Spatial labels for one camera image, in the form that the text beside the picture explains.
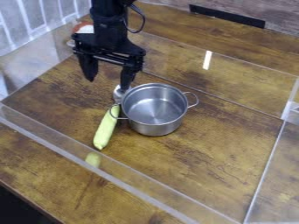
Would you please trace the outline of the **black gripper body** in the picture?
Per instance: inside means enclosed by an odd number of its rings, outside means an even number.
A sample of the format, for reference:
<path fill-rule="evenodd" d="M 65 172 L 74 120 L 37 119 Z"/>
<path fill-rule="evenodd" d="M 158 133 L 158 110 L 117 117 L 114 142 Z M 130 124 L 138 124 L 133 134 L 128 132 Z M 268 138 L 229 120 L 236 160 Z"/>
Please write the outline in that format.
<path fill-rule="evenodd" d="M 128 39 L 126 8 L 90 8 L 93 33 L 74 33 L 72 47 L 76 56 L 90 55 L 97 61 L 114 65 L 144 63 L 145 50 Z"/>

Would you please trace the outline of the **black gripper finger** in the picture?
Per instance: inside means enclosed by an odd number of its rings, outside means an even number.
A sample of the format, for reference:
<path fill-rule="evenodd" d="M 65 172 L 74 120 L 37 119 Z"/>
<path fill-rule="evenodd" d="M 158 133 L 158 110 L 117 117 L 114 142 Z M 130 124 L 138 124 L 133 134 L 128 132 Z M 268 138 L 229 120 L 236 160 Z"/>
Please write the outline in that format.
<path fill-rule="evenodd" d="M 93 81 L 98 73 L 98 61 L 90 55 L 85 54 L 78 54 L 77 58 L 85 79 Z"/>
<path fill-rule="evenodd" d="M 122 70 L 120 73 L 120 89 L 122 91 L 126 91 L 130 85 L 130 82 L 133 81 L 136 77 L 136 73 L 142 69 L 141 64 L 124 64 Z"/>

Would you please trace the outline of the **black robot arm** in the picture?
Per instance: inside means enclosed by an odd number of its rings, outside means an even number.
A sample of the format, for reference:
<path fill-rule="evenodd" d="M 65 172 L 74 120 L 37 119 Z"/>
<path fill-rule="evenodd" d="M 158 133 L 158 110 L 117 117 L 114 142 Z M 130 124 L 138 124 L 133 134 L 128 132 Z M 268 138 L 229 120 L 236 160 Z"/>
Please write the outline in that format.
<path fill-rule="evenodd" d="M 73 53 L 88 81 L 93 81 L 98 73 L 98 61 L 110 62 L 122 67 L 120 73 L 120 89 L 125 92 L 136 73 L 142 70 L 145 50 L 133 44 L 126 33 L 138 33 L 126 27 L 126 9 L 130 8 L 141 18 L 145 17 L 134 6 L 136 0 L 90 0 L 89 15 L 93 21 L 92 33 L 73 33 Z"/>

